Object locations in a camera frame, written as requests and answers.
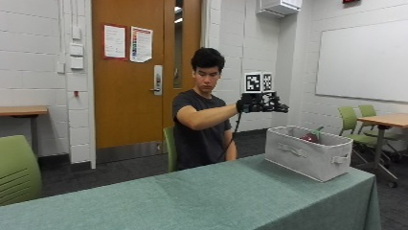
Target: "wooden door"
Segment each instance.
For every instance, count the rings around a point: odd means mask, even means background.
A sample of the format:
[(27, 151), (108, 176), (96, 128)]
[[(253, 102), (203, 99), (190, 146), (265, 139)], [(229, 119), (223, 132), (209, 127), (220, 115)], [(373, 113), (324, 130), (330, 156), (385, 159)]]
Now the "wooden door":
[[(199, 48), (201, 1), (183, 1), (183, 68)], [(182, 87), (172, 88), (174, 5), (168, 0), (91, 1), (92, 73), (96, 150), (140, 145), (131, 150), (160, 153), (163, 127), (172, 125), (171, 102), (179, 91), (192, 87), (186, 71)], [(126, 57), (130, 50), (130, 27), (152, 30), (152, 56), (143, 63), (102, 59), (103, 24), (126, 26)], [(163, 66), (162, 96), (155, 96), (154, 66)]]

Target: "whiteboard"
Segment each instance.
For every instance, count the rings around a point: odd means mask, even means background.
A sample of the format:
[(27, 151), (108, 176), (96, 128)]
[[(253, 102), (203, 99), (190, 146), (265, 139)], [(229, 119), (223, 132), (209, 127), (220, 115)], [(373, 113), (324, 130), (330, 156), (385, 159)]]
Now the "whiteboard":
[(408, 102), (408, 21), (321, 32), (316, 94)]

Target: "green chair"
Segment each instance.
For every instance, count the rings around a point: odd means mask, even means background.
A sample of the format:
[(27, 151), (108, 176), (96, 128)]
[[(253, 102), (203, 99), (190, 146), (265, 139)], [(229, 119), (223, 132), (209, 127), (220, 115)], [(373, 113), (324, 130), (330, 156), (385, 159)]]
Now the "green chair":
[(172, 138), (172, 126), (163, 128), (164, 132), (164, 139), (167, 145), (167, 152), (168, 152), (168, 173), (176, 171), (176, 152), (175, 152), (175, 144)]
[(37, 159), (23, 136), (0, 138), (0, 206), (41, 196)]
[[(360, 109), (360, 113), (362, 117), (373, 117), (377, 115), (373, 109), (373, 106), (370, 104), (358, 105), (358, 109)], [(378, 136), (378, 131), (372, 130), (374, 125), (372, 125), (370, 123), (361, 123), (358, 134), (361, 133), (361, 130), (364, 127), (370, 127), (370, 129), (364, 132), (364, 135), (370, 136), (370, 137)], [(384, 132), (384, 139), (388, 141), (403, 141), (405, 136), (402, 134), (397, 134), (393, 132)], [(392, 161), (398, 161), (401, 158), (401, 154), (398, 153), (398, 151), (393, 148), (393, 146), (389, 143), (388, 143), (388, 147), (393, 151)]]
[[(349, 131), (350, 134), (345, 135), (345, 137), (353, 140), (353, 147), (362, 147), (364, 149), (372, 152), (372, 149), (374, 149), (377, 145), (377, 138), (366, 136), (366, 135), (353, 134), (356, 130), (356, 126), (357, 126), (357, 115), (356, 115), (354, 109), (350, 106), (341, 106), (337, 109), (340, 112), (341, 119), (342, 119), (342, 128), (340, 131), (340, 136), (342, 135), (344, 131)], [(358, 159), (364, 163), (366, 163), (365, 159), (361, 157), (360, 153), (356, 151), (356, 148), (353, 148), (353, 154), (358, 157)], [(382, 156), (389, 161), (389, 157), (384, 153), (382, 153)]]

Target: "storage bin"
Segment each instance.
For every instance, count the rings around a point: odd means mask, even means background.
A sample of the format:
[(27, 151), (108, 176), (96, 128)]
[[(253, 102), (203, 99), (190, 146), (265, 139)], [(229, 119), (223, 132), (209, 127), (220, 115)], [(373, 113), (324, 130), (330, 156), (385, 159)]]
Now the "storage bin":
[(280, 126), (267, 130), (265, 160), (325, 182), (349, 169), (352, 139), (320, 132), (320, 144), (298, 138), (310, 129)]

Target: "table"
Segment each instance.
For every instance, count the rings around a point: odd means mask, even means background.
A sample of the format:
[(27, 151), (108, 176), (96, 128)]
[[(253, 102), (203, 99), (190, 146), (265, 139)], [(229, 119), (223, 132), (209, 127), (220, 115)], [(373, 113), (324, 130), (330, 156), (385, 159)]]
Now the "table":
[(29, 118), (30, 119), (30, 138), (31, 149), (38, 156), (38, 131), (37, 131), (37, 117), (41, 114), (47, 114), (47, 109), (43, 105), (35, 106), (0, 106), (0, 117)]
[(381, 147), (384, 142), (384, 132), (385, 129), (389, 129), (390, 127), (408, 127), (408, 114), (406, 113), (394, 113), (381, 116), (373, 116), (373, 117), (361, 117), (357, 118), (361, 122), (368, 122), (378, 127), (378, 136), (377, 136), (377, 146), (374, 150), (374, 159), (373, 162), (368, 162), (365, 164), (361, 164), (357, 166), (358, 169), (372, 169), (374, 173), (378, 173), (382, 175), (392, 183), (390, 187), (396, 187), (396, 176), (384, 168), (384, 166), (380, 164), (380, 158), (381, 158)]
[(374, 175), (320, 183), (264, 155), (0, 207), (1, 229), (377, 230)]

